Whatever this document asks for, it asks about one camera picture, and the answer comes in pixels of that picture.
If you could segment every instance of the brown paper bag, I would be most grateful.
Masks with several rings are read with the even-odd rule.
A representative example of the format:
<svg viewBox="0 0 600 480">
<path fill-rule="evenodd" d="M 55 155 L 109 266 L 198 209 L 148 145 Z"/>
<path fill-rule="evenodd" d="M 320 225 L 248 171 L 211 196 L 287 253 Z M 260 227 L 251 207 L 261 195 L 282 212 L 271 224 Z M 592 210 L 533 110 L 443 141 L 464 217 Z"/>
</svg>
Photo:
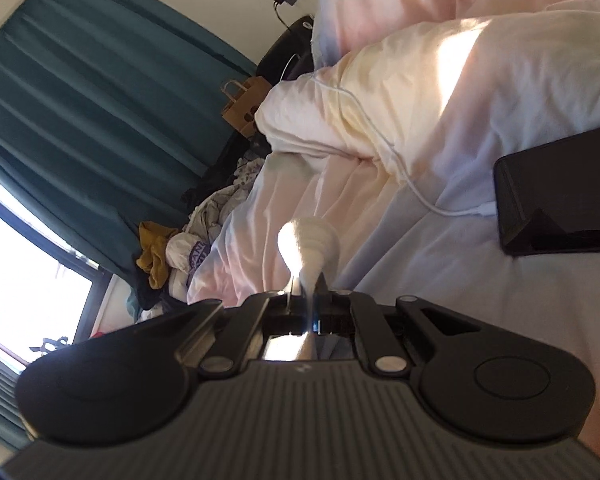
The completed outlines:
<svg viewBox="0 0 600 480">
<path fill-rule="evenodd" d="M 233 94 L 229 92 L 229 85 L 234 85 L 237 91 Z M 222 117 L 248 139 L 256 131 L 254 115 L 271 90 L 270 83 L 259 76 L 250 77 L 243 83 L 231 79 L 220 90 L 229 98 L 222 109 Z"/>
</svg>

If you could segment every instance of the mustard yellow garment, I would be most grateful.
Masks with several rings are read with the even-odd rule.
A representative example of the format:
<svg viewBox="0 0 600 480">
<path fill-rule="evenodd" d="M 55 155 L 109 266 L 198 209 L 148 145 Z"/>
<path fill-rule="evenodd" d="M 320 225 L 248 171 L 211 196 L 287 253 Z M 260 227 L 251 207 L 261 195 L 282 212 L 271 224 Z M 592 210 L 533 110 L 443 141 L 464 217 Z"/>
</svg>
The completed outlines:
<svg viewBox="0 0 600 480">
<path fill-rule="evenodd" d="M 180 231 L 155 222 L 140 222 L 138 231 L 142 255 L 136 260 L 136 265 L 149 275 L 149 286 L 159 290 L 169 278 L 165 256 L 167 242 Z"/>
</svg>

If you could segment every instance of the window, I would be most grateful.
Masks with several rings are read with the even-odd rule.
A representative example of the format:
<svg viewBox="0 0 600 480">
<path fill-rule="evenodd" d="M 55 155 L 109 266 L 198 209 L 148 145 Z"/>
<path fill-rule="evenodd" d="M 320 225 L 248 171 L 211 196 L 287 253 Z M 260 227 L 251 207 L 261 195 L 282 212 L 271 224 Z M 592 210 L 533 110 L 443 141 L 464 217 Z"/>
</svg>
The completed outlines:
<svg viewBox="0 0 600 480">
<path fill-rule="evenodd" d="M 0 186 L 0 359 L 22 370 L 44 338 L 89 338 L 110 278 Z"/>
</svg>

